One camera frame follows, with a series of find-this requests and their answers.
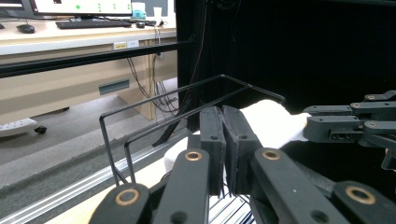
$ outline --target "chair wheel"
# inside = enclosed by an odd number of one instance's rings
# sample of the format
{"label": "chair wheel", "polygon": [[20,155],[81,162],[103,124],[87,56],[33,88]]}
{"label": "chair wheel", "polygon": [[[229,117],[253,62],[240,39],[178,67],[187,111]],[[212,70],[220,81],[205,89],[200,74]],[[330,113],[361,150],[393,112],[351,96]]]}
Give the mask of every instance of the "chair wheel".
{"label": "chair wheel", "polygon": [[35,132],[36,132],[36,133],[39,133],[39,134],[43,134],[43,133],[45,133],[46,131],[47,131],[47,128],[44,127],[44,126],[40,126],[40,127],[38,127],[38,128],[35,129]]}

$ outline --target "brass screw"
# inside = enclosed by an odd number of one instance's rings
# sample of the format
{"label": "brass screw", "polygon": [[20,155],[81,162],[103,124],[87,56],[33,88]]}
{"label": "brass screw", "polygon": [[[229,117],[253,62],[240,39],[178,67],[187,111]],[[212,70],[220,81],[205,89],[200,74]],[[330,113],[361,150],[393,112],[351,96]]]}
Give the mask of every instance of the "brass screw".
{"label": "brass screw", "polygon": [[358,203],[364,203],[364,204],[375,203],[375,196],[372,193],[370,193],[368,190],[360,187],[355,187],[355,186],[346,187],[346,195]]}
{"label": "brass screw", "polygon": [[[132,193],[134,195],[134,197],[130,200],[123,200],[121,197],[122,195],[124,195],[125,193]],[[123,191],[121,191],[117,197],[116,197],[116,204],[121,205],[121,206],[126,206],[129,204],[133,204],[137,201],[137,199],[139,199],[140,193],[139,191],[137,191],[136,189],[125,189]]]}
{"label": "brass screw", "polygon": [[270,161],[277,161],[280,159],[280,155],[275,151],[265,151],[262,156]]}
{"label": "brass screw", "polygon": [[196,151],[188,152],[184,156],[188,161],[198,161],[202,158],[202,154]]}

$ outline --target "keyboard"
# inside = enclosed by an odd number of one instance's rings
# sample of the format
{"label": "keyboard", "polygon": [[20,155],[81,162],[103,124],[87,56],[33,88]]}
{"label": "keyboard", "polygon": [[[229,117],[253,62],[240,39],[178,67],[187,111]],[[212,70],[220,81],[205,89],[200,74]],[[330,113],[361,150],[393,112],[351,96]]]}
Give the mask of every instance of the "keyboard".
{"label": "keyboard", "polygon": [[60,29],[130,27],[128,21],[56,21]]}

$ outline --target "black metal rod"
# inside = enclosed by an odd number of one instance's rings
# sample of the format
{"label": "black metal rod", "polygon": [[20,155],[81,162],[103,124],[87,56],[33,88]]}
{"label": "black metal rod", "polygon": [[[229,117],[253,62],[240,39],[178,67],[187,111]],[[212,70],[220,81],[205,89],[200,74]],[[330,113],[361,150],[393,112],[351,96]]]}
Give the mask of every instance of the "black metal rod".
{"label": "black metal rod", "polygon": [[[177,112],[177,116],[184,114],[188,108],[190,107],[191,101],[188,100],[185,102],[183,105],[180,106],[180,109]],[[168,141],[169,137],[172,135],[173,131],[177,127],[177,125],[180,123],[180,121],[175,122],[174,124],[169,125],[163,135],[161,135],[160,139],[158,139],[155,143],[152,144],[153,147],[156,147],[166,141]]]}
{"label": "black metal rod", "polygon": [[[276,93],[273,93],[273,92],[270,92],[270,91],[267,91],[267,90],[264,90],[264,89],[261,89],[261,88],[258,88],[258,87],[254,87],[254,86],[252,86],[252,85],[250,85],[250,84],[248,84],[248,83],[246,83],[246,82],[243,82],[243,81],[241,81],[241,80],[239,80],[239,79],[236,79],[236,78],[233,78],[233,77],[228,77],[228,76],[226,76],[226,75],[218,75],[218,76],[215,76],[215,77],[210,77],[210,78],[204,79],[204,80],[202,80],[202,81],[197,81],[197,82],[192,83],[192,84],[190,84],[190,85],[187,85],[187,86],[178,88],[178,89],[176,89],[176,90],[174,90],[174,91],[169,91],[169,92],[166,92],[166,93],[163,93],[163,94],[160,94],[160,95],[157,95],[157,96],[148,98],[148,99],[146,99],[146,100],[140,101],[140,102],[135,103],[135,104],[133,104],[133,105],[127,105],[127,106],[124,106],[124,107],[115,109],[115,110],[113,110],[113,111],[106,112],[106,113],[104,113],[104,114],[102,114],[102,115],[100,116],[100,118],[99,118],[99,123],[100,123],[101,129],[102,129],[102,134],[103,134],[104,141],[105,141],[106,152],[107,152],[107,155],[108,155],[108,158],[109,158],[109,162],[110,162],[110,165],[111,165],[111,169],[112,169],[112,171],[113,171],[113,175],[119,176],[119,177],[121,178],[121,180],[124,179],[124,176],[120,174],[120,171],[118,171],[117,168],[116,168],[115,165],[114,165],[114,160],[113,160],[113,157],[112,157],[111,148],[110,148],[110,143],[109,143],[109,140],[108,140],[108,135],[107,135],[107,130],[106,130],[106,123],[105,123],[105,118],[106,118],[106,117],[109,117],[109,116],[111,116],[111,115],[120,113],[120,112],[122,112],[122,111],[124,111],[124,110],[127,110],[127,109],[132,109],[132,108],[134,108],[134,107],[136,107],[136,106],[143,105],[143,104],[149,103],[149,102],[151,102],[151,101],[154,101],[154,100],[163,98],[164,96],[167,96],[167,95],[169,95],[169,94],[172,94],[172,93],[175,93],[175,92],[180,92],[180,91],[185,91],[185,90],[188,90],[188,89],[191,89],[191,88],[195,88],[195,87],[197,87],[197,86],[206,84],[207,82],[211,82],[211,81],[214,81],[214,80],[220,79],[220,78],[229,79],[229,80],[231,80],[231,81],[233,81],[233,82],[236,82],[236,83],[238,83],[238,84],[241,84],[241,85],[245,86],[246,89],[254,89],[255,91],[259,91],[259,92],[265,93],[265,94],[267,94],[267,95],[273,96],[273,97],[277,98],[278,100],[280,100],[280,101],[282,101],[282,102],[285,101],[285,97],[283,97],[283,96],[281,96],[281,95],[278,95],[278,94],[276,94]],[[187,115],[186,115],[186,114],[180,115],[180,117],[185,118],[185,117],[187,117]],[[161,125],[161,127],[165,127],[166,125],[172,124],[172,122],[170,122],[170,121],[172,121],[172,120],[174,120],[174,119],[171,119],[171,120],[169,120],[168,122],[165,122],[164,124]],[[130,169],[130,172],[133,174],[133,173],[134,173],[134,171],[133,171],[133,166],[132,166],[133,162],[132,162],[132,159],[131,159],[131,154],[130,154],[129,148],[128,148],[128,149],[125,149],[125,156],[126,156],[126,160],[127,160],[127,162],[128,162],[128,166],[130,167],[130,168],[129,168],[129,169]]]}
{"label": "black metal rod", "polygon": [[106,125],[105,125],[105,123],[102,122],[101,120],[100,120],[99,123],[100,123],[101,129],[102,129],[103,138],[104,138],[104,140],[105,140],[106,152],[107,152],[108,160],[110,161],[111,172],[113,173],[114,180],[116,181],[116,186],[119,186],[119,185],[120,185],[118,177],[119,177],[120,180],[122,180],[122,182],[125,184],[125,183],[127,183],[128,181],[126,180],[125,176],[122,175],[122,173],[120,172],[120,170],[117,169],[117,167],[116,167],[116,165],[115,165],[115,163],[114,163],[113,154],[112,154],[111,151],[110,151],[110,142],[108,141],[108,135],[107,135]]}
{"label": "black metal rod", "polygon": [[118,59],[147,55],[150,53],[165,52],[182,48],[191,48],[193,40],[176,41],[161,45],[145,46],[135,49],[121,49],[110,52],[84,54],[56,59],[36,60],[23,63],[7,63],[0,65],[0,78],[17,77],[26,74],[47,72],[56,69],[75,67],[92,63],[103,63]]}
{"label": "black metal rod", "polygon": [[124,151],[125,151],[125,157],[126,157],[127,163],[128,163],[129,172],[131,173],[131,178],[134,179],[134,165],[133,165],[132,159],[131,159],[131,150],[129,149],[129,145],[131,145],[132,142],[134,142],[137,139],[142,138],[142,137],[144,137],[144,136],[146,136],[146,135],[148,135],[150,133],[154,133],[155,131],[158,131],[161,128],[164,128],[164,127],[166,127],[166,126],[168,126],[170,124],[173,124],[173,123],[178,122],[178,121],[180,121],[180,120],[182,120],[184,118],[187,118],[187,117],[189,117],[191,115],[194,115],[194,114],[200,112],[201,110],[203,110],[203,109],[205,109],[205,108],[207,108],[209,106],[215,105],[215,104],[217,104],[217,103],[219,103],[219,102],[221,102],[221,101],[223,101],[225,99],[228,99],[228,98],[236,95],[237,93],[239,93],[241,91],[245,91],[247,89],[249,89],[249,86],[242,87],[241,89],[238,89],[236,91],[228,93],[228,94],[226,94],[226,95],[224,95],[224,96],[222,96],[222,97],[220,97],[220,98],[218,98],[218,99],[216,99],[214,101],[211,101],[211,102],[209,102],[209,103],[207,103],[205,105],[201,105],[201,106],[199,106],[199,107],[197,107],[197,108],[195,108],[195,109],[193,109],[193,110],[191,110],[189,112],[186,112],[185,114],[182,114],[180,116],[177,116],[177,117],[174,117],[172,119],[169,119],[168,121],[166,121],[166,122],[164,122],[164,123],[162,123],[160,125],[157,125],[155,127],[149,128],[149,129],[147,129],[145,131],[142,131],[141,133],[138,133],[137,135],[134,135],[131,138],[129,138],[124,144]]}

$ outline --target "aluminum rail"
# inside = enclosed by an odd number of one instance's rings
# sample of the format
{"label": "aluminum rail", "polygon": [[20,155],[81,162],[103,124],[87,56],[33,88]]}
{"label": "aluminum rail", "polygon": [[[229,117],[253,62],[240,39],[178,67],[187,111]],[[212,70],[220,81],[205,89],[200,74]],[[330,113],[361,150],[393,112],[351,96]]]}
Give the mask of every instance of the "aluminum rail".
{"label": "aluminum rail", "polygon": [[139,47],[135,49],[120,49],[117,51],[84,54],[78,56],[61,57],[55,59],[36,60],[23,63],[7,63],[0,65],[0,78],[17,77],[38,72],[47,72],[55,69],[75,67],[92,63],[103,63],[118,59],[131,58],[157,52],[192,48],[194,40],[176,41],[161,45]]}

